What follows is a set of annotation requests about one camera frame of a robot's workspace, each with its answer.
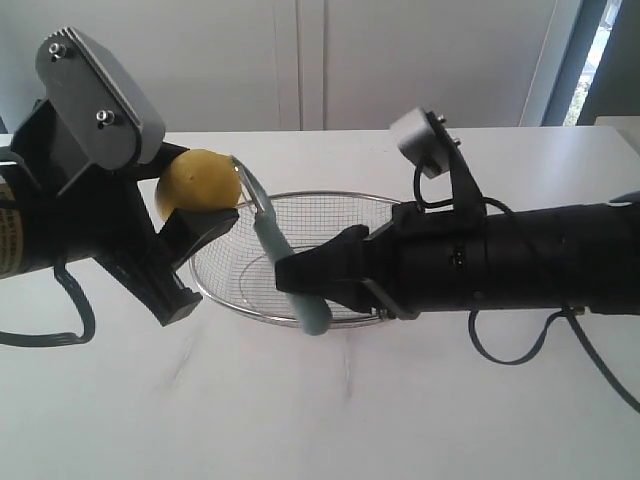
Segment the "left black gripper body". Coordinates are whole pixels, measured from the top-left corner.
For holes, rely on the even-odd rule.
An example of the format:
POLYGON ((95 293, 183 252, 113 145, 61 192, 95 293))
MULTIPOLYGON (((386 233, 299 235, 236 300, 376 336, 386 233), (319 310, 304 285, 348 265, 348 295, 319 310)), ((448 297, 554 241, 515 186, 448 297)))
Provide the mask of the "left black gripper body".
POLYGON ((59 196, 44 181, 33 179, 35 169, 53 159, 51 147, 35 136, 49 134, 55 126, 51 104, 41 101, 9 147, 9 217, 19 231, 17 273, 52 267, 88 328, 95 325, 93 311, 66 270, 67 263, 86 258, 100 264, 161 325, 187 317, 202 296, 186 287, 172 269, 139 181, 132 179, 134 167, 107 172, 91 166, 59 196))

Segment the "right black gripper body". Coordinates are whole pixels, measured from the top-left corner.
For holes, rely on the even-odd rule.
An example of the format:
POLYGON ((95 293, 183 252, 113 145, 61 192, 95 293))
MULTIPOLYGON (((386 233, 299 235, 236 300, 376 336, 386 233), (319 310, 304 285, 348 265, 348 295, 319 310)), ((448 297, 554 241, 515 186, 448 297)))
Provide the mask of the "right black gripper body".
POLYGON ((414 202, 362 229, 362 310, 414 319, 488 308, 488 215, 483 204, 426 212, 414 202))

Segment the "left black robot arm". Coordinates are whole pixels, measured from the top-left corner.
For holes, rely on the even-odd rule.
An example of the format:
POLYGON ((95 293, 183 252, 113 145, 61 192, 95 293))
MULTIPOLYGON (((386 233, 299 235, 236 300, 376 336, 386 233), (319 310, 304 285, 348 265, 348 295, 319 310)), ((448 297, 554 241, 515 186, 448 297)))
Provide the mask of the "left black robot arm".
POLYGON ((68 272, 93 259, 163 325, 189 316, 201 294, 177 271, 239 218, 227 206, 179 206, 155 229, 139 183, 157 179, 188 148, 162 142, 148 162, 109 170, 86 155, 49 100, 40 100, 1 149, 1 276, 50 268, 75 305, 84 331, 4 332, 9 345, 44 347, 88 342, 95 314, 68 272))

